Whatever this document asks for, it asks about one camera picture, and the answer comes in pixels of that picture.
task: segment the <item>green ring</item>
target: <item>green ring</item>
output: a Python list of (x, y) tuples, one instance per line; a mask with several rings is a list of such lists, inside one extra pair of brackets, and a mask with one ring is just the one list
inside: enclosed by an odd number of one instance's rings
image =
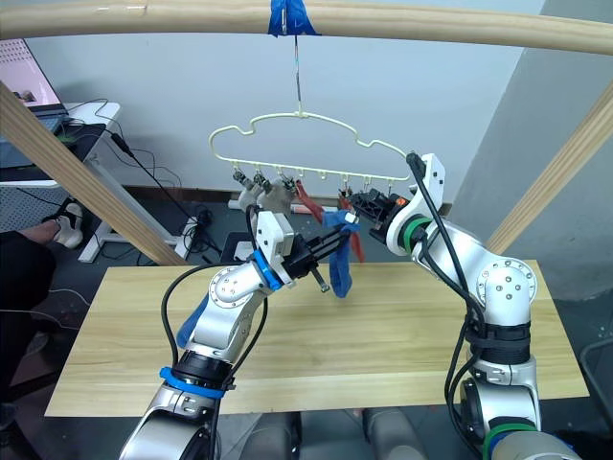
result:
[(411, 246), (411, 235), (415, 232), (420, 225), (423, 223), (430, 223), (432, 221), (431, 218), (416, 218), (415, 220), (411, 220), (404, 231), (404, 235), (402, 239), (404, 240), (404, 249), (407, 252), (413, 251), (413, 247)]
[(491, 438), (506, 431), (536, 431), (536, 428), (527, 424), (503, 424), (492, 428), (483, 443), (483, 460), (489, 460), (489, 445), (491, 444)]

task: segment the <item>white desk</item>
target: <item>white desk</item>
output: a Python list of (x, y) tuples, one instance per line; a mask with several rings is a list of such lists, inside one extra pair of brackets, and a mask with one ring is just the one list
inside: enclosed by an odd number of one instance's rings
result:
[[(85, 123), (87, 125), (103, 124), (107, 129), (113, 129), (115, 120), (121, 110), (118, 103), (67, 103), (66, 109), (70, 117), (78, 120), (77, 123)], [(175, 252), (182, 258), (185, 258), (188, 254), (188, 250), (192, 245), (192, 239), (189, 236), (189, 231), (195, 226), (196, 219), (190, 219), (181, 235), (175, 237), (166, 228), (164, 228), (160, 222), (158, 222), (153, 216), (147, 212), (143, 206), (136, 201), (132, 195), (130, 195), (117, 180), (106, 170), (106, 168), (100, 162), (100, 156), (102, 155), (105, 146), (104, 142), (110, 141), (110, 134), (104, 132), (100, 139), (92, 146), (91, 150), (83, 160), (83, 165), (94, 174), (115, 196), (123, 201), (134, 214), (136, 214), (141, 220), (145, 221), (148, 226), (158, 234), (158, 236), (164, 240), (167, 244), (174, 246)], [(11, 181), (0, 182), (0, 187), (20, 187), (20, 188), (56, 188), (60, 187), (60, 184), (54, 180), (28, 180), (28, 181)], [(79, 255), (81, 262), (91, 263), (94, 262), (96, 256), (102, 249), (105, 242), (128, 242), (124, 237), (118, 233), (113, 232), (113, 229), (106, 223), (101, 222), (95, 232), (95, 237), (92, 237), (85, 248)]]
[[(79, 103), (67, 103), (64, 106), (66, 107), (66, 110), (68, 110), (68, 116), (71, 118), (83, 121), (87, 125), (102, 124), (105, 125), (107, 129), (112, 129), (114, 127), (114, 120), (117, 118), (121, 110), (118, 103), (86, 103), (84, 105), (80, 105)], [(96, 144), (92, 146), (92, 149), (85, 160), (96, 151), (99, 145), (100, 142), (96, 142)], [(53, 189), (55, 187), (60, 187), (60, 185), (53, 179), (47, 179), (5, 181), (0, 182), (0, 187)]]

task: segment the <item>blue ring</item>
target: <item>blue ring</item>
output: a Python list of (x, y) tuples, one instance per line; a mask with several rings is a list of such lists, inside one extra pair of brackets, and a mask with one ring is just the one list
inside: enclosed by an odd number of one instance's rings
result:
[(164, 379), (166, 383), (172, 388), (176, 388), (177, 390), (181, 391), (187, 391), (189, 393), (193, 393), (198, 396), (203, 396), (205, 398), (211, 398), (212, 400), (220, 400), (226, 393), (222, 390), (203, 388), (201, 386), (186, 383), (185, 381), (175, 377), (170, 371), (170, 367), (163, 367), (162, 369), (160, 369), (160, 377)]

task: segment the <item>computer monitor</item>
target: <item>computer monitor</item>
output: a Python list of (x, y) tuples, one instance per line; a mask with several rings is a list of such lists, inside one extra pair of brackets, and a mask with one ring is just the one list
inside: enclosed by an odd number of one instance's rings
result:
[(0, 40), (0, 81), (38, 116), (66, 112), (22, 38)]

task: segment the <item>red cloth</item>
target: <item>red cloth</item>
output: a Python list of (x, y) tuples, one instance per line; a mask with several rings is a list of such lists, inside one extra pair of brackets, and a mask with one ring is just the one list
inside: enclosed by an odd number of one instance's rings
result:
[(313, 199), (308, 196), (303, 187), (303, 183), (300, 180), (296, 181), (296, 188), (298, 189), (298, 199), (308, 208), (310, 213), (317, 219), (319, 223), (323, 221), (324, 208), (317, 204)]
[[(317, 219), (319, 223), (322, 223), (324, 208), (322, 208), (319, 204), (317, 204), (313, 199), (308, 196), (305, 191), (305, 187), (300, 180), (296, 181), (296, 188), (298, 189), (298, 199), (302, 201), (302, 203), (308, 208), (310, 213)], [(352, 205), (349, 203), (349, 200), (344, 196), (340, 195), (338, 197), (342, 209), (351, 210)], [(357, 256), (357, 260), (360, 263), (363, 263), (366, 258), (364, 257), (364, 250), (362, 249), (362, 241), (360, 240), (360, 236), (357, 233), (352, 233), (350, 236), (350, 244), (352, 245), (352, 251)]]

